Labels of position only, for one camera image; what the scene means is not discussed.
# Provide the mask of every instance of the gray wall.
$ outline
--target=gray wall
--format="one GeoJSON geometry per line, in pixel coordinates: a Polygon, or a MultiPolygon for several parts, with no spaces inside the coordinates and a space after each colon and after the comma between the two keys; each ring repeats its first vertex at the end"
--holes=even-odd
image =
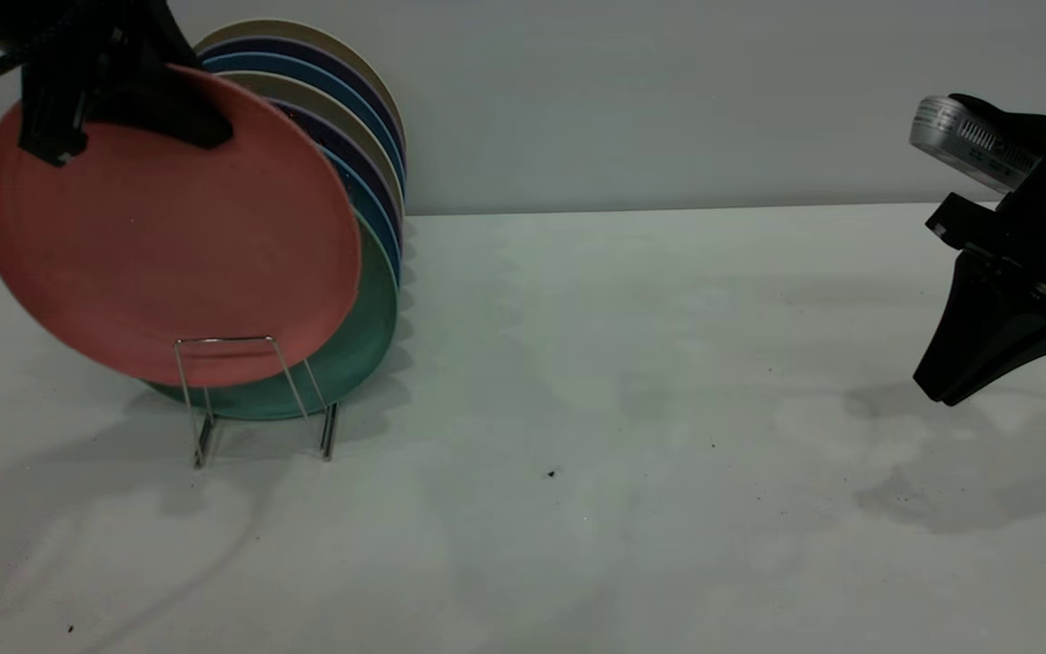
{"type": "MultiPolygon", "coordinates": [[[[175,0],[192,38],[290,17],[370,59],[414,212],[992,198],[906,145],[923,95],[1046,113],[1046,3],[175,0]]],[[[0,82],[0,114],[17,81],[0,82]]]]}

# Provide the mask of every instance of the plate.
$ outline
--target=plate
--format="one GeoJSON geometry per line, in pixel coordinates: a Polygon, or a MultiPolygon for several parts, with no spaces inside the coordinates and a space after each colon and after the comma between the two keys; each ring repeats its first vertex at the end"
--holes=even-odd
{"type": "Polygon", "coordinates": [[[317,91],[316,88],[304,86],[302,83],[281,77],[281,75],[258,72],[235,72],[224,73],[222,77],[232,80],[232,82],[250,88],[250,90],[258,93],[263,98],[281,100],[283,111],[291,114],[295,122],[298,122],[303,128],[311,128],[313,130],[311,137],[315,141],[320,141],[322,152],[326,157],[331,158],[334,167],[337,168],[338,175],[341,176],[341,180],[345,183],[345,190],[348,194],[349,202],[358,210],[361,210],[365,219],[372,224],[374,232],[377,232],[382,243],[386,245],[386,252],[389,253],[390,261],[394,262],[395,274],[397,274],[399,278],[402,278],[403,255],[402,246],[399,244],[400,234],[402,234],[402,229],[400,229],[402,227],[402,220],[400,220],[402,219],[402,206],[399,204],[394,216],[390,216],[383,208],[383,202],[379,199],[379,195],[383,191],[383,185],[379,183],[374,187],[370,186],[369,182],[366,182],[367,178],[374,179],[372,171],[360,173],[360,170],[365,171],[366,168],[366,158],[362,157],[364,152],[362,150],[353,150],[351,152],[348,145],[351,145],[353,142],[341,136],[341,132],[338,132],[336,126],[332,126],[327,120],[319,120],[322,116],[314,115],[314,112],[308,111],[308,109],[317,107],[322,109],[322,113],[324,113],[324,109],[337,107],[337,114],[331,112],[325,115],[336,115],[337,119],[340,120],[346,119],[351,114],[345,111],[344,108],[341,108],[341,105],[336,105],[323,92],[317,91]],[[327,107],[320,107],[320,103],[326,103],[327,107]],[[335,132],[341,138],[333,138],[335,132]],[[332,149],[334,144],[338,146],[337,152],[332,149]]]}
{"type": "Polygon", "coordinates": [[[331,98],[324,92],[317,90],[308,84],[297,80],[288,78],[283,74],[259,71],[236,71],[219,73],[219,77],[232,80],[249,88],[257,95],[265,98],[281,99],[292,107],[301,107],[309,113],[320,117],[325,123],[333,126],[338,133],[348,138],[356,149],[359,149],[369,160],[374,170],[382,175],[382,186],[390,190],[391,199],[397,204],[399,220],[402,220],[404,212],[404,191],[403,185],[399,182],[394,173],[394,164],[390,160],[386,150],[378,144],[378,138],[369,132],[357,116],[354,116],[347,108],[341,106],[337,99],[331,98]]]}
{"type": "Polygon", "coordinates": [[[267,52],[224,54],[221,58],[205,59],[203,66],[204,70],[211,73],[256,71],[281,74],[315,87],[331,98],[337,99],[349,112],[353,112],[362,123],[365,123],[370,133],[373,133],[379,143],[382,144],[382,149],[385,149],[386,154],[389,155],[390,161],[393,162],[400,185],[406,185],[406,164],[403,162],[403,153],[400,152],[397,140],[382,122],[382,117],[379,117],[378,112],[351,88],[341,83],[341,80],[317,66],[302,62],[301,59],[267,52]]]}
{"type": "MultiPolygon", "coordinates": [[[[306,360],[328,404],[334,404],[366,380],[389,351],[397,324],[397,285],[382,244],[361,216],[361,286],[354,309],[324,347],[306,360]]],[[[306,409],[320,409],[320,399],[309,382],[306,367],[293,365],[293,381],[306,409]]],[[[183,402],[179,386],[151,384],[163,394],[183,402]]],[[[203,390],[191,389],[191,405],[204,406],[203,390]]],[[[286,376],[209,389],[212,412],[224,418],[281,420],[301,415],[286,376]]]]}
{"type": "MultiPolygon", "coordinates": [[[[288,361],[331,339],[355,302],[361,235],[331,162],[278,109],[215,75],[175,69],[231,120],[206,152],[88,123],[62,168],[0,120],[0,276],[67,346],[126,376],[179,382],[178,339],[270,335],[288,361]]],[[[188,347],[188,381],[281,371],[258,343],[188,347]]]]}
{"type": "Polygon", "coordinates": [[[390,94],[389,89],[382,83],[382,75],[379,75],[378,71],[374,71],[373,67],[365,59],[362,59],[361,54],[349,48],[348,45],[345,45],[345,43],[338,41],[337,38],[333,38],[324,31],[320,31],[320,29],[314,28],[314,26],[299,24],[299,22],[277,20],[276,18],[242,21],[236,24],[222,26],[217,31],[209,33],[208,37],[196,45],[196,50],[198,52],[207,50],[212,45],[219,45],[219,43],[232,40],[233,38],[258,37],[288,38],[288,40],[306,43],[306,45],[311,45],[313,48],[322,50],[333,55],[333,58],[339,59],[345,66],[349,66],[355,71],[358,71],[358,74],[361,74],[369,83],[369,86],[373,87],[373,90],[382,96],[383,104],[389,107],[389,111],[394,115],[394,121],[397,123],[399,133],[403,136],[403,143],[406,143],[406,128],[403,125],[403,117],[397,112],[397,103],[394,102],[394,96],[390,94]]]}
{"type": "Polygon", "coordinates": [[[358,71],[355,71],[351,67],[324,50],[319,50],[306,43],[293,41],[289,38],[233,38],[230,41],[219,43],[219,45],[212,45],[211,48],[198,54],[201,61],[207,61],[207,59],[241,52],[265,52],[298,59],[310,66],[319,67],[326,74],[331,74],[334,78],[339,80],[341,84],[348,87],[349,92],[357,95],[357,99],[362,100],[362,103],[372,108],[374,113],[378,114],[379,119],[382,119],[382,125],[394,137],[399,156],[402,157],[403,170],[406,168],[406,141],[404,140],[403,133],[400,132],[397,120],[394,119],[393,113],[389,111],[389,107],[386,107],[386,104],[383,103],[382,96],[374,91],[374,88],[358,71]]]}
{"type": "Polygon", "coordinates": [[[389,194],[383,191],[382,178],[367,166],[365,158],[358,150],[350,149],[344,138],[319,117],[286,103],[274,104],[286,112],[298,128],[303,129],[304,133],[320,146],[322,154],[334,163],[338,177],[345,185],[349,203],[361,210],[367,223],[370,223],[378,232],[382,247],[386,249],[390,261],[394,262],[394,273],[402,277],[403,240],[399,230],[397,215],[390,208],[389,194]]]}

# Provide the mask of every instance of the navy blue plate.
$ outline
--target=navy blue plate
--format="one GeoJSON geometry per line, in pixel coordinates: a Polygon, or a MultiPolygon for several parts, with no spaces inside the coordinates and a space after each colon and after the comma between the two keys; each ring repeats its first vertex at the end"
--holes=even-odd
{"type": "Polygon", "coordinates": [[[224,54],[220,58],[205,59],[204,70],[211,73],[254,71],[271,72],[286,75],[291,80],[303,82],[309,86],[317,88],[321,92],[340,102],[345,108],[365,123],[369,132],[378,138],[382,149],[386,150],[389,159],[394,163],[394,174],[397,181],[406,187],[406,162],[400,152],[395,138],[382,122],[378,112],[358,95],[357,92],[346,86],[345,83],[334,77],[333,74],[321,70],[319,67],[302,62],[301,59],[288,58],[286,54],[270,54],[267,52],[241,52],[236,54],[224,54]]]}
{"type": "Polygon", "coordinates": [[[399,130],[399,123],[390,108],[383,103],[382,96],[378,94],[372,86],[358,71],[355,71],[340,59],[314,48],[314,46],[301,41],[293,41],[289,38],[260,37],[260,38],[232,38],[229,41],[212,45],[211,48],[199,52],[200,59],[221,58],[224,54],[238,54],[242,52],[267,52],[271,54],[283,54],[287,58],[301,59],[302,62],[313,64],[321,70],[334,75],[353,88],[361,98],[369,104],[369,107],[378,112],[382,123],[397,140],[399,153],[403,157],[403,165],[406,165],[406,135],[399,130]]]}

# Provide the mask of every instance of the white tabletop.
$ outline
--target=white tabletop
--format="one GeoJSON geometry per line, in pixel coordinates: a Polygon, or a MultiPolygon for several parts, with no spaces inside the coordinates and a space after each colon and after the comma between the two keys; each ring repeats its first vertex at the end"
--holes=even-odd
{"type": "Polygon", "coordinates": [[[0,653],[1046,653],[1046,359],[913,385],[931,210],[412,219],[327,465],[0,283],[0,653]]]}

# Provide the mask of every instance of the red plate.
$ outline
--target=red plate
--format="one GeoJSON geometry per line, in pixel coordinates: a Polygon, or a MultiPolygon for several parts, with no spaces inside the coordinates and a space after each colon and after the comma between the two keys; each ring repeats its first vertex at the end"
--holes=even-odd
{"type": "MultiPolygon", "coordinates": [[[[204,152],[166,136],[86,126],[62,168],[17,148],[0,120],[0,274],[46,330],[126,376],[178,385],[177,339],[270,335],[290,365],[354,305],[361,236],[341,181],[264,99],[177,69],[231,120],[204,152]]],[[[263,343],[187,347],[189,385],[244,384],[281,364],[263,343]]]]}

